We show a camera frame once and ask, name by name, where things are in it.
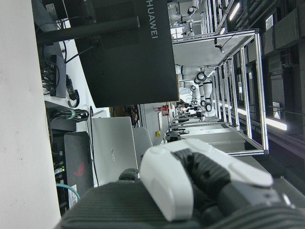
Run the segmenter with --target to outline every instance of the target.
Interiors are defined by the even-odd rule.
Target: robotic hand
[[[192,216],[192,182],[217,202],[224,217],[234,213],[238,218],[238,212],[242,215],[247,211],[253,215],[260,210],[292,211],[287,196],[272,189],[269,173],[198,139],[149,148],[142,159],[140,175],[168,221],[187,220]]]

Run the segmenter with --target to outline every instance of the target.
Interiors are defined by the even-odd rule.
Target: silver laptop
[[[99,185],[117,181],[127,168],[138,168],[129,117],[93,118],[92,131]]]

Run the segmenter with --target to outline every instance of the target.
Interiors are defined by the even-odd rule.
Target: light fixture
[[[247,112],[245,110],[242,110],[240,108],[237,109],[237,112],[242,114],[242,115],[247,115]],[[281,130],[287,130],[288,126],[285,123],[278,122],[276,120],[266,118],[266,124],[273,126],[275,128],[281,129]]]
[[[223,49],[223,46],[221,44],[220,45],[215,45],[215,48],[219,48],[220,52],[224,53],[224,49]]]
[[[240,3],[237,3],[237,5],[235,6],[233,12],[231,13],[229,20],[232,21],[233,17],[235,16],[235,14],[237,13],[238,9],[240,7]]]
[[[224,31],[225,31],[225,27],[223,27],[223,28],[221,29],[220,35],[222,35],[222,34],[224,33]]]
[[[281,130],[287,130],[288,126],[285,123],[278,122],[276,120],[266,118],[267,125],[273,126],[275,128],[281,129]]]

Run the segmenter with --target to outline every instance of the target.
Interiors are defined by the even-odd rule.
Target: cable bundle
[[[49,92],[44,93],[44,95],[51,94],[56,91],[59,80],[60,80],[60,71],[56,63],[52,61],[43,60],[40,61],[41,64],[41,81],[42,87],[47,89]],[[58,71],[58,78],[55,84],[56,71]]]
[[[89,112],[81,109],[71,109],[66,111],[54,111],[50,121],[52,122],[55,119],[73,119],[75,121],[87,121],[89,118]]]

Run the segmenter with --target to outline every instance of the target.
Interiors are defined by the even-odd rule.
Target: computer
[[[130,117],[93,118],[93,147],[99,185],[115,182],[128,168],[138,168]]]
[[[72,28],[138,17],[140,28],[76,39],[96,107],[179,100],[164,0],[65,0]]]

